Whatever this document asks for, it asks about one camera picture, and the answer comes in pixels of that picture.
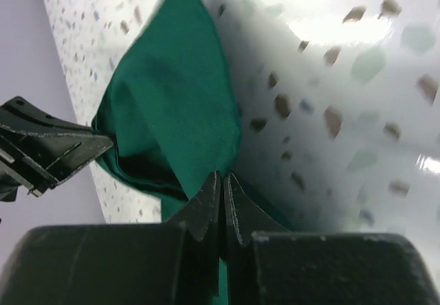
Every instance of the dark green fabric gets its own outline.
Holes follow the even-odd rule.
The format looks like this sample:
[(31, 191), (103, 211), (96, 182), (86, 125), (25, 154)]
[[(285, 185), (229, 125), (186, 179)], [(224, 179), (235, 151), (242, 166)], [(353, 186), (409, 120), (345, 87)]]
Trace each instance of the dark green fabric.
[[(97, 162), (121, 182), (158, 196), (163, 220), (197, 193), (210, 172), (230, 171), (240, 147), (239, 114), (215, 26), (200, 0), (164, 1), (120, 61), (92, 126), (115, 141)], [(219, 289), (214, 303), (227, 304), (224, 262)]]

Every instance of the gray background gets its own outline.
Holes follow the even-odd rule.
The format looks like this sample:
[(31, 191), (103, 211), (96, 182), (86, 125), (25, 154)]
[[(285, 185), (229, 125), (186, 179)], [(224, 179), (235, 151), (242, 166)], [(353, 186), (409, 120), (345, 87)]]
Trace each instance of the gray background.
[[(75, 122), (43, 0), (0, 0), (0, 104), (20, 95), (38, 108)], [(0, 272), (16, 242), (41, 225), (104, 223), (89, 168), (36, 199), (20, 188), (0, 203)]]

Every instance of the terrazzo pattern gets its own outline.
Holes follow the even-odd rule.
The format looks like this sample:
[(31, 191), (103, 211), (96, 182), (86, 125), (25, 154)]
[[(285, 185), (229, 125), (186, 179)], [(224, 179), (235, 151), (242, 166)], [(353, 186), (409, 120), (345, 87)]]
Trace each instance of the terrazzo pattern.
[[(237, 172), (303, 231), (405, 235), (440, 286), (440, 0), (203, 1), (241, 112)], [(86, 124), (157, 0), (45, 4)], [(92, 172), (107, 221), (159, 216)]]

